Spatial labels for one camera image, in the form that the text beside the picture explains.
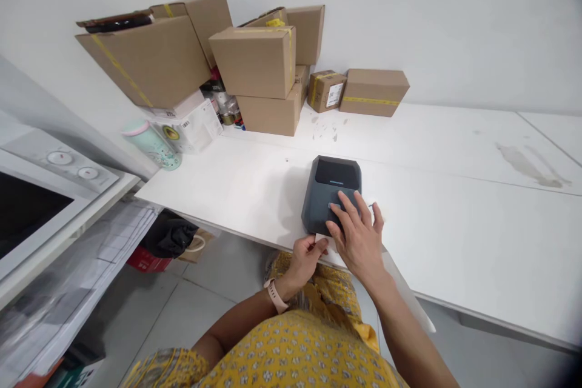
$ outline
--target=mint green tumbler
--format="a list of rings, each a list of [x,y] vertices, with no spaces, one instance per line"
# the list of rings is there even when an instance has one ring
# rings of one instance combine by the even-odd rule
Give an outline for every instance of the mint green tumbler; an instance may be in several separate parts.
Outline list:
[[[164,170],[175,170],[182,163],[180,156],[158,135],[147,120],[131,122],[121,134]]]

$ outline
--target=yellow tape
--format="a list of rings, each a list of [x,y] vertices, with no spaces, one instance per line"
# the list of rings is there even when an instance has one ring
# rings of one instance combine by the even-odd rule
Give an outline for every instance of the yellow tape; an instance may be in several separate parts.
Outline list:
[[[393,101],[393,100],[376,100],[376,99],[363,99],[359,97],[346,97],[344,96],[345,101],[356,101],[360,103],[374,103],[374,104],[387,104],[392,106],[398,106],[400,102]]]
[[[311,107],[313,107],[313,105],[315,105],[315,90],[317,89],[317,81],[319,79],[323,79],[324,77],[337,76],[338,74],[339,73],[330,73],[328,75],[315,76],[315,81],[313,82],[313,92],[311,93]]]
[[[279,18],[275,18],[275,19],[267,21],[266,25],[267,25],[267,27],[279,27],[279,26],[285,25],[285,22]]]
[[[293,74],[293,45],[292,38],[293,32],[291,29],[237,29],[235,33],[252,33],[252,32],[287,32],[289,34],[289,75],[291,76],[291,88],[295,82],[295,75]]]
[[[168,17],[174,18],[174,14],[172,13],[172,9],[170,9],[170,5],[168,5],[168,3],[166,3],[164,5],[164,7],[166,8],[166,12],[168,13]]]
[[[133,81],[133,79],[129,76],[129,74],[127,74],[127,72],[123,69],[121,64],[117,61],[117,59],[115,59],[115,57],[113,57],[113,55],[107,49],[107,47],[103,45],[103,43],[97,37],[97,35],[91,35],[91,38],[93,38],[93,40],[95,41],[95,44],[97,44],[97,46],[101,49],[101,51],[103,51],[103,53],[105,53],[105,55],[109,58],[109,60],[113,64],[113,66],[119,70],[119,72],[122,74],[122,76],[125,77],[125,79],[127,79],[129,84],[138,92],[139,96],[145,102],[145,104],[147,104],[149,107],[153,107],[153,104],[148,100],[148,98],[141,91],[141,89],[139,89],[137,83],[135,83]]]

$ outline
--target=gray tile floor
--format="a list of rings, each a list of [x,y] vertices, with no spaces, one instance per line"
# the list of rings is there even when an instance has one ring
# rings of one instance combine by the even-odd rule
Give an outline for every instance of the gray tile floor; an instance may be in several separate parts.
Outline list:
[[[172,261],[164,273],[126,266],[108,289],[83,334],[102,339],[107,359],[95,387],[119,386],[131,367],[163,347],[191,347],[224,312],[258,291],[272,249],[223,235],[199,264]],[[378,314],[354,280],[365,323],[392,362]],[[436,326],[437,349],[462,387],[538,388],[574,361],[572,355],[462,326],[453,310],[421,301]]]

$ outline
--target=microwave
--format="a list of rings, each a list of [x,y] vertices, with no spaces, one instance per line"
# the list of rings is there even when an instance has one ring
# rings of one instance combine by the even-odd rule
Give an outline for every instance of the microwave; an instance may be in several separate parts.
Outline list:
[[[118,177],[40,129],[0,126],[0,280]]]

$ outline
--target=microwave door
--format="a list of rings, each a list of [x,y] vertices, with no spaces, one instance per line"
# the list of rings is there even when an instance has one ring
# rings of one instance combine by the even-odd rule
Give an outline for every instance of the microwave door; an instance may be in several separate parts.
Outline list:
[[[0,150],[0,280],[95,197],[72,181]]]

